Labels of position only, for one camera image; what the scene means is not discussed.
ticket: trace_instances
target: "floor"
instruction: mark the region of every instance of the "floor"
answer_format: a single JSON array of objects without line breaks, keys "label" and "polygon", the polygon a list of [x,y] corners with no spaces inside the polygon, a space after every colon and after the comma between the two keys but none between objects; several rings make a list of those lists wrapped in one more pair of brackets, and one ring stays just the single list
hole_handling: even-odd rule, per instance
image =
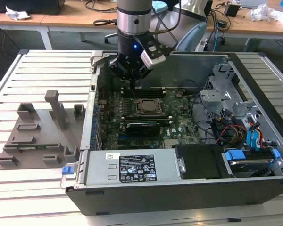
[{"label": "floor", "polygon": [[[8,31],[14,42],[22,49],[45,49],[40,33],[33,31]],[[111,38],[110,44],[104,44],[106,33],[86,33],[86,42],[81,42],[77,32],[52,32],[54,49],[67,50],[116,50],[117,38]],[[224,45],[218,45],[217,51],[242,52],[246,39],[226,38]],[[281,70],[283,68],[283,47],[275,40],[263,40],[259,46],[259,52],[264,52],[268,58]],[[0,32],[0,80],[10,67],[18,50],[4,33]]]}]

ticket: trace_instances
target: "aluminum extrusion table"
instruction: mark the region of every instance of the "aluminum extrusion table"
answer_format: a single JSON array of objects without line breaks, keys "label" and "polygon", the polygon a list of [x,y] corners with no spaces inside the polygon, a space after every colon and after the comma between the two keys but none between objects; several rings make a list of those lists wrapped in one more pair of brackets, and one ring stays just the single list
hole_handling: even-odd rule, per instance
[{"label": "aluminum extrusion table", "polygon": [[[20,102],[49,108],[44,95],[56,89],[65,108],[86,105],[90,55],[91,51],[31,50],[16,57],[0,83],[0,153],[18,118]],[[253,53],[238,57],[283,117],[283,75],[266,57]],[[283,195],[263,205],[84,216],[60,188],[60,178],[61,169],[0,171],[0,225],[283,225]]]}]

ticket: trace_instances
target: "label sticker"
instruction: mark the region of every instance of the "label sticker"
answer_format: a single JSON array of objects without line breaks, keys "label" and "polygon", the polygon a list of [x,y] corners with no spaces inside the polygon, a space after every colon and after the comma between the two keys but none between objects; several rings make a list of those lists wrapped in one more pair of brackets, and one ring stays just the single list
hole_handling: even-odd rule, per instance
[{"label": "label sticker", "polygon": [[157,181],[154,156],[120,156],[119,181],[122,183]]},{"label": "label sticker", "polygon": [[106,159],[118,159],[121,153],[106,153]]}]

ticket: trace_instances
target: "blue plastic latch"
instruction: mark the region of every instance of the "blue plastic latch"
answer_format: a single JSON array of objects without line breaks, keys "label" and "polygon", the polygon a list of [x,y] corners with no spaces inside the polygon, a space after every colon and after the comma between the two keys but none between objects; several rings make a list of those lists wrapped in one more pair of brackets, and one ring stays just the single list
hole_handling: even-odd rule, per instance
[{"label": "blue plastic latch", "polygon": [[257,138],[259,137],[259,133],[255,130],[253,139],[251,140],[251,147],[254,148],[256,151],[259,151],[260,149],[257,147]]},{"label": "blue plastic latch", "polygon": [[238,160],[238,159],[246,159],[243,150],[228,150],[225,153],[226,159],[229,160]]},{"label": "blue plastic latch", "polygon": [[73,166],[63,166],[62,167],[62,174],[66,175],[66,174],[74,174],[74,167]]},{"label": "blue plastic latch", "polygon": [[281,156],[280,153],[279,153],[279,151],[278,151],[278,149],[274,149],[274,150],[273,150],[273,154],[274,154],[275,158],[278,158],[278,157]]},{"label": "blue plastic latch", "polygon": [[247,136],[246,136],[246,144],[250,145],[250,142],[251,142],[251,130],[247,132]]}]

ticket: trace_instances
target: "motherboard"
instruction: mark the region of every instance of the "motherboard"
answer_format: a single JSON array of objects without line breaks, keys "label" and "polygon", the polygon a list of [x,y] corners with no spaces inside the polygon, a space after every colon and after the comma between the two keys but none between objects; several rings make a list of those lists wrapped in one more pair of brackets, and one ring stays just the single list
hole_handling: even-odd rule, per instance
[{"label": "motherboard", "polygon": [[191,95],[179,89],[99,92],[103,150],[171,148],[199,143]]}]

